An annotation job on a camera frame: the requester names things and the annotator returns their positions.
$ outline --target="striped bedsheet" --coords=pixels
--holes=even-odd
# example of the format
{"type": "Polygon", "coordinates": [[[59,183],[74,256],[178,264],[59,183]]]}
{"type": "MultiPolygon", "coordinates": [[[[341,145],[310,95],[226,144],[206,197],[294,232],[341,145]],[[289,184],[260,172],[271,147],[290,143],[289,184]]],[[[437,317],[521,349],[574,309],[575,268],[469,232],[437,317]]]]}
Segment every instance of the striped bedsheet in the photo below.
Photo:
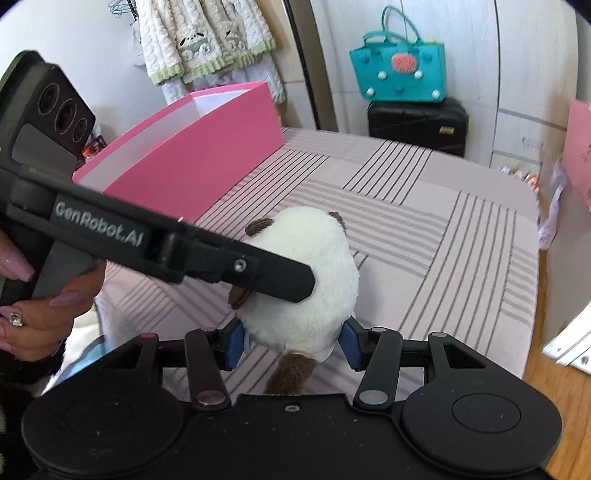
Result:
{"type": "MultiPolygon", "coordinates": [[[[308,205],[337,210],[360,272],[356,305],[365,326],[425,339],[442,330],[517,376],[530,346],[538,281],[537,206],[506,175],[412,145],[329,132],[285,129],[285,146],[240,181],[197,222],[243,239],[252,219],[308,205]]],[[[110,264],[97,299],[111,344],[152,331],[182,338],[232,318],[229,286],[186,280],[171,286],[110,264]]],[[[262,393],[277,355],[257,347],[224,373],[233,399],[262,393]]],[[[337,348],[305,393],[353,395],[362,374],[337,348]]],[[[400,376],[398,398],[423,383],[400,376]]],[[[165,386],[188,398],[186,372],[165,386]]]]}

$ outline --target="screw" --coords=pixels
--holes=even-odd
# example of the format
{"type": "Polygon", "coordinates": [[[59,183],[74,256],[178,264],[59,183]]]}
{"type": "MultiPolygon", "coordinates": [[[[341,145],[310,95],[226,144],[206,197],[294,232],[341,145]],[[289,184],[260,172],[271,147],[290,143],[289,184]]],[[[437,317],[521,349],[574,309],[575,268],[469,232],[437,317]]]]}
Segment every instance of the screw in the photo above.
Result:
{"type": "Polygon", "coordinates": [[[388,401],[388,394],[381,390],[366,390],[359,394],[359,400],[366,405],[382,405],[388,401]]]}
{"type": "Polygon", "coordinates": [[[226,394],[219,390],[203,390],[197,394],[197,401],[201,405],[221,405],[226,401],[226,394]]]}
{"type": "Polygon", "coordinates": [[[236,260],[234,262],[234,272],[236,273],[242,273],[246,270],[246,260],[244,260],[243,258],[239,258],[238,260],[236,260]]]}

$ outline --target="wooden floor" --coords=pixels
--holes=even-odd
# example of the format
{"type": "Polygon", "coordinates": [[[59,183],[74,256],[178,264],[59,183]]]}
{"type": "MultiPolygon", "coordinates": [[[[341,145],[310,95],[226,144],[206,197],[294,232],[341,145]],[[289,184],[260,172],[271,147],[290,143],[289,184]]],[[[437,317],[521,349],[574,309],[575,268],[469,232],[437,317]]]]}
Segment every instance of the wooden floor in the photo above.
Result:
{"type": "Polygon", "coordinates": [[[540,291],[534,338],[525,380],[547,395],[563,419],[563,436],[547,468],[556,480],[591,480],[591,375],[556,365],[541,353],[546,298],[545,254],[540,258],[540,291]]]}

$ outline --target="teal bag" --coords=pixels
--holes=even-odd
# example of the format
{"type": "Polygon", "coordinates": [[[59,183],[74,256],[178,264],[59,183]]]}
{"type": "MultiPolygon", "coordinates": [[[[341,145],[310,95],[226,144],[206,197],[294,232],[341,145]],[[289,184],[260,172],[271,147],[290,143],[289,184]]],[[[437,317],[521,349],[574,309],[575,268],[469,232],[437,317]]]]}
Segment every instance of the teal bag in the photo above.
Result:
{"type": "Polygon", "coordinates": [[[382,30],[363,36],[363,47],[349,52],[359,91],[370,102],[441,102],[446,96],[443,43],[425,43],[414,24],[396,7],[382,12],[382,30]],[[417,40],[410,43],[387,29],[393,10],[406,20],[417,40]],[[369,42],[383,37],[381,42],[369,42]]]}

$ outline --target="stuffed animal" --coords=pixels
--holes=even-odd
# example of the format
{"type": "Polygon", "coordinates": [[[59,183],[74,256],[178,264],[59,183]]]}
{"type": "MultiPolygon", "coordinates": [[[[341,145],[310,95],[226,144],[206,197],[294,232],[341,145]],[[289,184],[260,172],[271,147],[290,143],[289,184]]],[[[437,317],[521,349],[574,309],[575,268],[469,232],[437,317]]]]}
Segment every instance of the stuffed animal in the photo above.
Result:
{"type": "Polygon", "coordinates": [[[230,291],[229,303],[238,310],[247,337],[281,355],[267,382],[268,394],[300,394],[353,314],[359,271],[345,232],[337,212],[311,207],[291,207],[246,227],[247,243],[309,265],[316,279],[312,295],[299,303],[239,287],[230,291]]]}

